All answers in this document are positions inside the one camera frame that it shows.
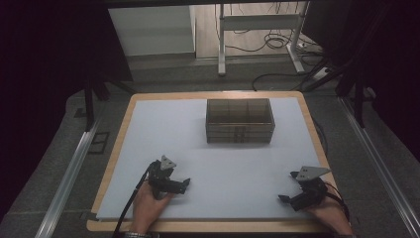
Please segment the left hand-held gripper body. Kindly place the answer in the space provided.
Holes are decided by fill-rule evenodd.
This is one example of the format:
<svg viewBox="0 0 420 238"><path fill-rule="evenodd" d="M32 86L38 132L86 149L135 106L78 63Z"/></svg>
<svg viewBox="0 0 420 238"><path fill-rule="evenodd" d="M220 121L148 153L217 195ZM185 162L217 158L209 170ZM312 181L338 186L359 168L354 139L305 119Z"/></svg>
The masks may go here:
<svg viewBox="0 0 420 238"><path fill-rule="evenodd" d="M185 187L183 181L171 180L170 176L176 167L176 163L165 155L156 160L149 167L149 185L153 188L153 196L160 199L162 192L179 194L179 190Z"/></svg>

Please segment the metal wrist watch band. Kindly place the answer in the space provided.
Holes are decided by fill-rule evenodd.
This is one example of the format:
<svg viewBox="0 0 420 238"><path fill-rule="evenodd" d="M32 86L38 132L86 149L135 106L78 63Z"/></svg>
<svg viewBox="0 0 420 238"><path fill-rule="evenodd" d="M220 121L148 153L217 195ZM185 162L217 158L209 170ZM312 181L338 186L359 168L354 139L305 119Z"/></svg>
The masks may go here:
<svg viewBox="0 0 420 238"><path fill-rule="evenodd" d="M151 233L151 232L139 233L139 232L134 232L134 231L128 231L128 232L125 232L123 238L160 238L160 235L156 233Z"/></svg>

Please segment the person's left hand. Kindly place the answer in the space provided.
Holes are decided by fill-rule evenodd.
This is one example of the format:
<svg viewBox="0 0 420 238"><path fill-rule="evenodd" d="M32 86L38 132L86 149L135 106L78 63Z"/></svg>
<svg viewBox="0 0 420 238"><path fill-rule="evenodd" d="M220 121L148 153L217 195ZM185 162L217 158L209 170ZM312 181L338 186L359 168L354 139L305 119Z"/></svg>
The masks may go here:
<svg viewBox="0 0 420 238"><path fill-rule="evenodd" d="M147 181L144 182L134 200L133 222L129 231L146 235L173 197L173 193L167 193L163 198L155 199L153 188Z"/></svg>

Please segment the white metal desk frame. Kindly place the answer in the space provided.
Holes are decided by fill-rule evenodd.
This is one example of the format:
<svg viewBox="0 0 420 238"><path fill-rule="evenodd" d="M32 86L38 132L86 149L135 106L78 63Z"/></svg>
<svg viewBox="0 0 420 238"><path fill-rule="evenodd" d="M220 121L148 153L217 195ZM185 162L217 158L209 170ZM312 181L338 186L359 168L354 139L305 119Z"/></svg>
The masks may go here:
<svg viewBox="0 0 420 238"><path fill-rule="evenodd" d="M288 54L298 74L304 72L304 67L297 56L297 43L304 25L309 1L304 1L301 9L295 14L284 15L249 15L249 16L226 16L224 5L219 10L219 51L218 51L218 73L226 74L225 56L225 32L245 30L291 30L291 42L286 45Z"/></svg>

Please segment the white cabinet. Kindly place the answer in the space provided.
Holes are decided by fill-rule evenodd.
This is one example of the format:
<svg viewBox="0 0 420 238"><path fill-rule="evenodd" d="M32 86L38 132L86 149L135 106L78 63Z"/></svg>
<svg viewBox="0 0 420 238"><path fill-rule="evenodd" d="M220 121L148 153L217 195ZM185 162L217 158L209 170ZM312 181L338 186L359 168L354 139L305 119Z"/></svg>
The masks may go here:
<svg viewBox="0 0 420 238"><path fill-rule="evenodd" d="M115 8L108 12L126 56L193 54L196 50L192 6Z"/></svg>

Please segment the white power strip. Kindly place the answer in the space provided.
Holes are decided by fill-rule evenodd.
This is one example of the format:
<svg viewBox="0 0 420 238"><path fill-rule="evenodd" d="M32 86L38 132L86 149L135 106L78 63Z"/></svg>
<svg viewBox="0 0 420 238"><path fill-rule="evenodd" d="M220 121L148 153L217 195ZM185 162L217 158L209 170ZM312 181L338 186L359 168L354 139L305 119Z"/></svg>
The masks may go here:
<svg viewBox="0 0 420 238"><path fill-rule="evenodd" d="M316 72L312 78L314 80L319 80L321 78L323 78L324 76L326 76L327 74L329 74L331 72L331 70L328 67L322 67L318 72Z"/></svg>

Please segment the black stand leg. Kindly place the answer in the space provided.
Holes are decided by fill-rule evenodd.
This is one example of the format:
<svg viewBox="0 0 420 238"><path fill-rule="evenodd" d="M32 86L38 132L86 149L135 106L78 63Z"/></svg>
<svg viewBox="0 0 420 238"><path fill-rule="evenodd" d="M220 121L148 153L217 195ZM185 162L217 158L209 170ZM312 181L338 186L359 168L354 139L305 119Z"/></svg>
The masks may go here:
<svg viewBox="0 0 420 238"><path fill-rule="evenodd" d="M87 79L84 83L84 97L86 108L86 127L89 132L94 124L93 95L96 95L100 101L106 101L110 97L110 92L105 83L101 80Z"/></svg>
<svg viewBox="0 0 420 238"><path fill-rule="evenodd" d="M348 67L337 85L335 91L340 97L347 96L351 89L355 89L354 98L354 117L359 125L363 128L365 126L363 120L363 103L364 103L364 79L360 70L355 67Z"/></svg>

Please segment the person's right hand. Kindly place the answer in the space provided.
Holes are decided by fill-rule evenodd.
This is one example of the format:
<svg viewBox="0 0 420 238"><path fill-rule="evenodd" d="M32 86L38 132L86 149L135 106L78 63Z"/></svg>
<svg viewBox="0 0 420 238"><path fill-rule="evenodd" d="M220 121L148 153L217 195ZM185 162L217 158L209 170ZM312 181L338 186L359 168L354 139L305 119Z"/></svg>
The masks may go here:
<svg viewBox="0 0 420 238"><path fill-rule="evenodd" d="M354 231L346 217L346 214L338 201L331 197L316 206L306 208L306 211L314 215L321 223L332 229L341 236L353 236Z"/></svg>

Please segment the white table mat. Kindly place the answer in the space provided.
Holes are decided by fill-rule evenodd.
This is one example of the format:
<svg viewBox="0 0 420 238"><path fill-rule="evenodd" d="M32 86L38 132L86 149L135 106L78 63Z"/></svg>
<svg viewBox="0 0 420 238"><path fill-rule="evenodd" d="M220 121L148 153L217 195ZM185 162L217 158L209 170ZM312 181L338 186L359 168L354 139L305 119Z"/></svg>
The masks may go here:
<svg viewBox="0 0 420 238"><path fill-rule="evenodd" d="M299 193L290 172L319 164L296 98L274 98L275 128L268 144L210 144L206 100L139 100L124 137L100 219L129 216L125 205L148 165L167 156L174 180L188 179L164 219L296 218L279 200Z"/></svg>

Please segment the dark transparent divided box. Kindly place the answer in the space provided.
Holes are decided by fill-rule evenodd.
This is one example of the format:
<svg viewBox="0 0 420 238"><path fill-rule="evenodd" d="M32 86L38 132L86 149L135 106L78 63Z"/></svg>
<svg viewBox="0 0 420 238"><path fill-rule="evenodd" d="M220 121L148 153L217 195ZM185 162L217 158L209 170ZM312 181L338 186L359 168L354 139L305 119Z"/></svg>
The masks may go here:
<svg viewBox="0 0 420 238"><path fill-rule="evenodd" d="M268 98L208 99L208 143L270 143L275 122Z"/></svg>

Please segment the aluminium rail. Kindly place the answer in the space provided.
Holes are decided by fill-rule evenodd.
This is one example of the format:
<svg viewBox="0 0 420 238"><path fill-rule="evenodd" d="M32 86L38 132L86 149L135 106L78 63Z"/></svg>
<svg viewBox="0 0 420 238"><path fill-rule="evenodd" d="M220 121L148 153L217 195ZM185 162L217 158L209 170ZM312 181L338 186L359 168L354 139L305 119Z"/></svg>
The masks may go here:
<svg viewBox="0 0 420 238"><path fill-rule="evenodd" d="M339 97L338 101L342 105L351 126L367 152L367 156L369 157L376 174L381 180L411 238L420 238L420 218L417 216L407 197L391 175L381 154L368 135L368 131L357 121L356 116L354 115L355 110L353 109L351 102L343 97Z"/></svg>
<svg viewBox="0 0 420 238"><path fill-rule="evenodd" d="M96 133L98 124L98 120L94 121L90 128L82 134L35 238L52 238L59 218L87 155L90 144Z"/></svg>

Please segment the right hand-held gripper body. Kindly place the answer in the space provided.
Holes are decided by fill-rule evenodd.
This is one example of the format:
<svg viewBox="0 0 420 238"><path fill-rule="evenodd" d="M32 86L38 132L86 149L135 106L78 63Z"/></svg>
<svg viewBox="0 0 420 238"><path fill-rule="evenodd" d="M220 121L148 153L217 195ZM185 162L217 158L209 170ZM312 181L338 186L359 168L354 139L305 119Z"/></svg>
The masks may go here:
<svg viewBox="0 0 420 238"><path fill-rule="evenodd" d="M327 168L303 166L297 178L302 192L291 198L290 204L295 211L319 204L326 196L327 187L321 180L321 176L329 173Z"/></svg>

